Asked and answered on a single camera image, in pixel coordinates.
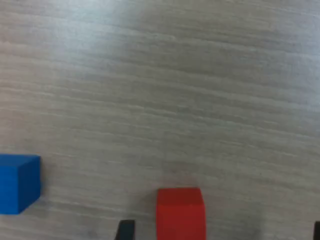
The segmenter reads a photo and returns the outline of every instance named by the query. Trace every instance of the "blue block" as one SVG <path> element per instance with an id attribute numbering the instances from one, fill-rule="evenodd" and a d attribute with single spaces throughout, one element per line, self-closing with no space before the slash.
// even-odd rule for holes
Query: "blue block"
<path id="1" fill-rule="evenodd" d="M 41 158 L 0 154 L 0 214 L 20 214 L 41 194 Z"/>

